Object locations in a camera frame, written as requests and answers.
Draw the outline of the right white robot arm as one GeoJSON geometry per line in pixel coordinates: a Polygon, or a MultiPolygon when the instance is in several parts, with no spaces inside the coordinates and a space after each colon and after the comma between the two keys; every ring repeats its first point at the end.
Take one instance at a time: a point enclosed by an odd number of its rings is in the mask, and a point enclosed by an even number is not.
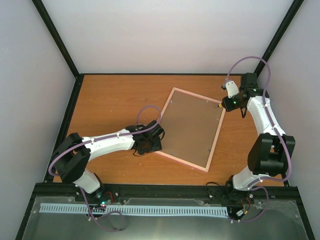
{"type": "Polygon", "coordinates": [[[225,183],[226,201],[237,203],[263,180],[275,180],[277,176],[281,176],[281,182],[287,180],[292,172],[291,157],[296,141],[278,124],[271,109],[269,94],[259,87],[255,73],[242,75],[240,86],[232,80],[226,80],[221,87],[227,96],[219,107],[227,112],[240,110],[243,118],[250,113],[257,131],[257,139],[247,156],[247,166],[225,183]]]}

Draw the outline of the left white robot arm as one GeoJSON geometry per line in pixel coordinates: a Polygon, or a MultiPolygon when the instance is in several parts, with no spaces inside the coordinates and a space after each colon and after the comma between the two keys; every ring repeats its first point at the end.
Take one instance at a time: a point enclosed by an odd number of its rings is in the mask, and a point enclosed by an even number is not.
{"type": "Polygon", "coordinates": [[[147,125],[130,125],[115,133],[92,137],[70,134],[53,152],[48,172],[60,177],[64,184],[83,189],[92,201],[103,198],[104,187],[99,177],[88,170],[90,161],[118,151],[131,151],[144,156],[162,150],[165,130],[156,120],[147,125]]]}

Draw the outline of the pink picture frame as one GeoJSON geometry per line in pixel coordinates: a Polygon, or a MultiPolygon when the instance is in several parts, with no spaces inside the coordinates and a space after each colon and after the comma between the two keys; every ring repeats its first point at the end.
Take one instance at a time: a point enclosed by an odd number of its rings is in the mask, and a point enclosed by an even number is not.
{"type": "Polygon", "coordinates": [[[208,172],[222,127],[221,101],[174,87],[162,109],[165,131],[157,154],[208,172]]]}

